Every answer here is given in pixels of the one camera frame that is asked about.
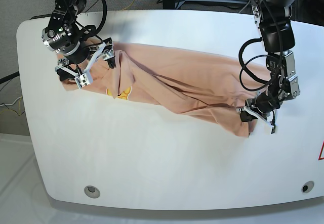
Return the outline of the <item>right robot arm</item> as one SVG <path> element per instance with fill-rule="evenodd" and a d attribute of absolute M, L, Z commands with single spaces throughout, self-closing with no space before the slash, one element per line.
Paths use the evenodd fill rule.
<path fill-rule="evenodd" d="M 115 52 L 111 38 L 99 38 L 107 18 L 107 4 L 103 5 L 103 14 L 98 26 L 83 26 L 77 16 L 86 7 L 87 0 L 55 0 L 55 8 L 49 23 L 42 31 L 42 41 L 59 56 L 55 71 L 61 81 L 74 80 L 79 88 L 93 83 L 91 68 L 98 59 L 107 62 L 109 68 L 116 67 Z M 98 38 L 94 44 L 87 44 L 91 37 Z"/>

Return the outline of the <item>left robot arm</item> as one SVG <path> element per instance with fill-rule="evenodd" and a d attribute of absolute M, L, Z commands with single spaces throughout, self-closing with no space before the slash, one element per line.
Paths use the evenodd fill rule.
<path fill-rule="evenodd" d="M 272 115 L 269 125 L 275 129 L 276 111 L 284 101 L 293 100 L 300 94 L 292 51 L 295 46 L 291 26 L 294 1 L 251 0 L 255 23 L 261 36 L 246 41 L 239 50 L 238 59 L 241 72 L 261 83 L 261 86 L 254 90 L 257 96 L 247 99 L 245 105 L 238 108 L 242 122 L 251 122 L 255 119 L 267 122 L 267 117 Z M 246 47 L 258 42 L 264 44 L 266 68 L 270 72 L 269 80 L 256 76 L 248 68 L 249 62 L 244 62 L 242 58 Z"/>

